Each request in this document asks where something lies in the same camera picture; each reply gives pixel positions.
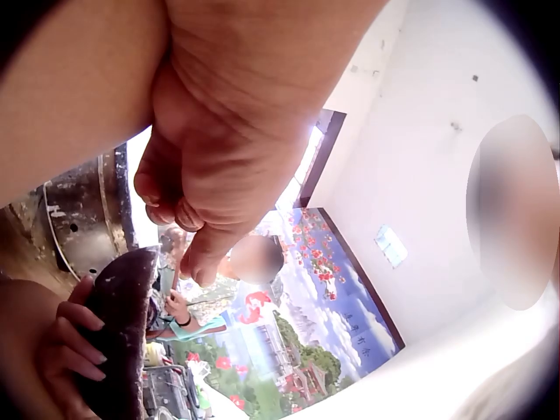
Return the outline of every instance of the wristband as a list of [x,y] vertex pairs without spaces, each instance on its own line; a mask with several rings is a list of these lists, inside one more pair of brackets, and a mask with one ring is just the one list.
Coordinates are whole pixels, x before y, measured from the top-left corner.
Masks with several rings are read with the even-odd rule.
[[175,323],[176,323],[178,326],[188,326],[188,325],[190,324],[190,321],[191,321],[192,318],[193,318],[193,317],[190,316],[190,314],[189,314],[189,320],[188,320],[186,323],[184,323],[184,324],[179,324],[179,323],[177,322],[177,320],[175,320]]

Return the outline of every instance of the wall mural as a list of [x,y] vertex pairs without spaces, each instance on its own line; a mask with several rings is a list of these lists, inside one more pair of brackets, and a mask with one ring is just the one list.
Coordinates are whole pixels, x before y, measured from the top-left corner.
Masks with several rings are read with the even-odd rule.
[[366,287],[318,209],[269,212],[286,264],[265,286],[242,283],[227,329],[174,342],[175,359],[209,363],[206,382],[254,420],[277,420],[376,370],[398,349]]

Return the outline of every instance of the red flower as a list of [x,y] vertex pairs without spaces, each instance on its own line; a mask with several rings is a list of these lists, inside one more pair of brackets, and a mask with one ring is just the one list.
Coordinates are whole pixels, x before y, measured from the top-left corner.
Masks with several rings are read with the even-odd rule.
[[233,402],[238,408],[242,409],[245,407],[245,401],[239,399],[239,395],[230,395],[230,400]]
[[237,371],[238,374],[246,374],[247,372],[249,372],[247,366],[244,365],[236,366],[235,370]]
[[220,356],[216,359],[216,367],[218,369],[231,369],[231,361],[229,357]]
[[189,362],[191,360],[194,360],[195,362],[200,362],[200,356],[198,355],[198,353],[189,352],[189,355],[186,357],[186,361]]

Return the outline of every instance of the woman's hand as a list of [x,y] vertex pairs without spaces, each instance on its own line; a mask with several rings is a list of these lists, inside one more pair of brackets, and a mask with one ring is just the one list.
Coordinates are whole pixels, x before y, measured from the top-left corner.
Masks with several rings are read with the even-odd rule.
[[103,328],[104,323],[83,306],[93,285],[91,277],[84,277],[68,300],[58,305],[57,317],[43,336],[36,355],[39,374],[68,420],[97,418],[76,389],[73,372],[94,381],[105,377],[96,367],[106,361],[105,356],[76,330],[76,326],[92,331]]
[[175,318],[178,324],[185,324],[190,319],[185,298],[177,291],[171,289],[171,296],[165,298],[165,310]]

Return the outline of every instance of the hand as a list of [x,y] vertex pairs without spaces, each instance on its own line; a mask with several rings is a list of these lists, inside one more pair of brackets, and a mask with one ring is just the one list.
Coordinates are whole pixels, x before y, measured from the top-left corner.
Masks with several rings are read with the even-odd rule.
[[43,336],[36,356],[39,374],[67,420],[97,418],[76,389],[72,372],[94,381],[105,377],[96,367],[106,360],[105,356],[75,328],[79,325],[98,331],[103,327],[103,322],[83,306],[93,285],[91,277],[84,277],[68,301],[58,305],[57,317]]
[[170,293],[171,296],[165,298],[165,310],[178,324],[185,324],[190,318],[186,300],[177,290],[171,289]]
[[154,223],[198,232],[181,270],[199,285],[273,207],[385,1],[166,0],[171,54],[134,185]]

